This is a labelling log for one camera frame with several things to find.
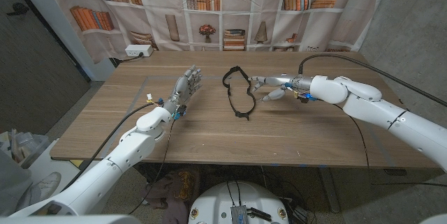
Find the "gray wall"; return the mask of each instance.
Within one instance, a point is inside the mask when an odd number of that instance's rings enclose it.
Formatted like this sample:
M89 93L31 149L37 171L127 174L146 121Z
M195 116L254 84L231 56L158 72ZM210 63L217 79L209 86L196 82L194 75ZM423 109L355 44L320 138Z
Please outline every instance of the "gray wall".
M447 100L447 0L381 0L360 53L371 65ZM447 107L384 77L416 114L447 128Z

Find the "printed backdrop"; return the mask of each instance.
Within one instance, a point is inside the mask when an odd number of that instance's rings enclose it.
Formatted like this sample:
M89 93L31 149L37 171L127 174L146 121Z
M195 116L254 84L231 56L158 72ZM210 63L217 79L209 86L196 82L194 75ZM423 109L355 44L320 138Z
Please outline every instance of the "printed backdrop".
M56 0L95 63L155 50L358 51L380 0Z

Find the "robotic arm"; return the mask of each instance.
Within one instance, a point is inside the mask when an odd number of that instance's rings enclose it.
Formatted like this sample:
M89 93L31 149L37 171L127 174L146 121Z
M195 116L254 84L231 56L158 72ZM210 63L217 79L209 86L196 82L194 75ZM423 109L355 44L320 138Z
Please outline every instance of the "robotic arm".
M382 99L382 93L368 84L354 82L347 77L329 80L326 76L315 77L279 75L251 77L256 81L253 91L264 84L280 86L261 98L261 102L276 100L294 91L302 101L323 100L337 104L345 102L343 111L391 132L394 136L426 155L447 172L447 129L414 113Z
M136 126L120 137L118 146L73 185L11 217L89 214L125 171L152 153L155 144L165 135L162 126L184 114L186 103L201 87L199 82L202 75L199 72L200 69L196 70L195 66L188 69L178 79L163 106L141 116Z

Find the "wire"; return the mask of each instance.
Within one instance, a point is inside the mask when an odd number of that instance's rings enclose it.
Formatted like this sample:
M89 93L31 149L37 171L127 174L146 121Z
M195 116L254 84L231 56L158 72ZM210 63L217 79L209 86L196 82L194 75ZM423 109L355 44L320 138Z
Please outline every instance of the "wire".
M237 194L239 194L239 206L242 206L242 202L240 200L240 189L239 189L239 183L237 182L237 179L235 179L236 185L237 185Z
M233 196L231 196L230 186L228 185L228 181L226 181L226 187L228 188L228 193L230 194L231 201L233 202L233 207L236 207L235 201L233 200Z
M99 154L99 152L102 150L102 148L105 146L105 144L109 141L109 139L113 136L113 134L118 130L118 128L126 121L126 119L128 119L130 116L132 116L135 112L141 110L142 108L148 107L150 105L153 105L153 103L148 103L145 104L143 106L138 107L137 109L133 110L131 113L127 114L118 124L117 126L115 126L115 129L112 130L112 132L109 134L109 136L107 136L107 138L103 141L103 143L99 146L99 148L95 151L95 153L93 154L93 156L91 156L91 158L89 159L89 161L87 161L87 164L84 166L84 168L82 168L78 174L64 187L64 189L62 189L62 191L66 190L69 186L71 186L76 179L78 179L83 172L85 172L85 170L89 167L89 165L91 164L91 162L93 162L93 160L95 159L95 157Z
M371 66L371 65L369 65L369 64L365 64L365 63L363 63L363 62L361 62L361 61L352 59L352 58L350 58L350 57L345 57L345 56L343 56L343 55L339 55L339 54L329 54L329 53L324 53L324 54L315 54L315 55L311 55L311 56L309 56L309 57L306 57L304 60L301 61L300 67L299 67L299 69L298 69L298 75L301 75L301 74L302 74L303 66L304 66L305 62L306 62L307 60L309 60L309 59L313 59L313 58L315 58L315 57L335 57L335 58L344 59L344 60L350 61L350 62L352 62L352 63L358 64L358 65L360 65L360 66L363 66L363 67L365 67L365 68L368 68L368 69L370 69L370 70L373 70L373 71L377 72L378 74L384 75L384 76L386 76L387 78L391 79L392 81L394 81L394 82L396 82L396 83L399 83L399 84L405 86L406 88L412 89L413 91L419 93L420 95L422 95L422 96L424 96L424 97L427 97L427 98L429 98L429 99L431 99L431 100L433 100L433 101L435 101L435 102L437 102L437 103L439 103L439 104L441 104L441 105L447 107L447 102L446 102L446 101L441 100L441 99L439 99L439 98L433 96L432 94L429 94L429 93L427 93L427 92L425 92L425 91L423 91L423 90L420 90L420 89L414 87L413 85L411 85L411 84L409 84L409 83L406 83L406 82L404 82L404 81L398 79L397 77L395 77L395 76L393 76L393 75L390 75L390 74L388 74L388 73L386 73L386 72L384 72L384 71L382 71L382 70L379 70L378 68L375 68L375 67L373 67L373 66Z
M265 180L265 174L264 174L264 167L263 166L261 166L261 170L263 171L265 189L268 190L268 188L267 188L267 181Z
M119 60L119 62L120 62L120 63L123 63L123 62L125 62L125 61L132 61L132 60L135 60L135 59L139 59L139 58L142 57L142 56L143 56L143 53L140 52L140 54L139 54L137 57L133 57L133 58L131 58L131 59L126 59L126 60Z
M352 121L354 122L354 124L357 126L358 132L360 133L360 136L362 137L362 142L363 142L363 147L365 148L365 156L366 156L366 166L368 169L368 179L369 179L369 183L373 186L392 186L392 185L424 185L424 186L440 186L440 187L447 187L447 185L445 184L438 184L438 183L427 183L427 182L396 182L396 183L372 183L372 179L371 179L371 167L369 166L369 159L368 159L368 150L366 148L366 144L365 144L365 138L363 137L362 134L362 130L360 129L360 127L358 126L357 122L355 121L355 119L351 116L348 115L348 117L350 117L352 119Z
M137 206L136 206L130 213L128 213L128 215L133 214L133 212L134 212L138 207L141 206L141 204L146 200L146 197L149 195L149 193L151 192L152 188L154 187L154 184L156 183L156 180L159 178L159 175L160 175L160 172L161 172L161 168L163 168L163 165L164 165L165 160L166 160L166 154L168 154L170 134L173 132L173 126L174 126L175 120L176 120L176 119L174 119L173 124L170 125L169 136L168 136L168 143L167 143L167 145L166 145L166 150L165 150L165 156L163 157L163 162L161 163L159 172L157 172L157 174L156 174L156 176L155 176L155 179L154 179L154 182L152 182L152 185L151 185L151 187L149 188L149 190L147 191L146 195L143 197L143 199L140 201L140 203L139 203L139 204L138 204L138 205L137 205Z

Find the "power strip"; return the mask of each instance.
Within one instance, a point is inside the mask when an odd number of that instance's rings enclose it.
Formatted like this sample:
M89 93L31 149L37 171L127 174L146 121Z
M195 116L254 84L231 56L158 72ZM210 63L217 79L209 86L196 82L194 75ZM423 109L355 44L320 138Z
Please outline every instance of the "power strip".
M152 45L129 45L126 48L126 53L129 57L138 57L140 53L144 57L150 57L153 51Z

